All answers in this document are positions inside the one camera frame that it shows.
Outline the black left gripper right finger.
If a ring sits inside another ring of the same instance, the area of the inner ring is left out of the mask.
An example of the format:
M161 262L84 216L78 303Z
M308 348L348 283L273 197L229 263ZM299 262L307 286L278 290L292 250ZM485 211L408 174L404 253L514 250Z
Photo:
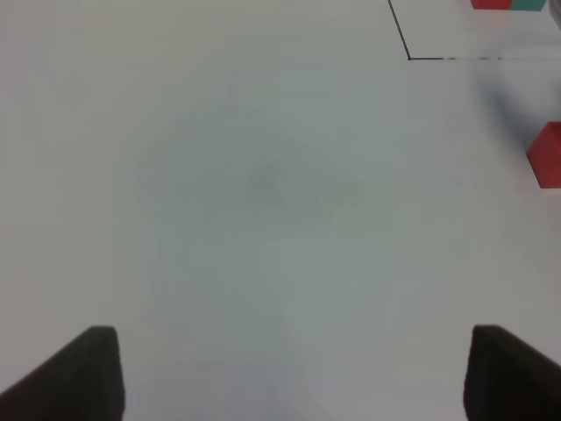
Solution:
M498 325L476 325L463 405L469 420L559 420L560 366Z

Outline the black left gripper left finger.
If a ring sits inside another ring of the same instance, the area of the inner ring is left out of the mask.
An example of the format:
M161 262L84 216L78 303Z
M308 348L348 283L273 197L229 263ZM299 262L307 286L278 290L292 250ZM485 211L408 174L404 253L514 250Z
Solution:
M121 420L117 330L92 326L1 393L2 420Z

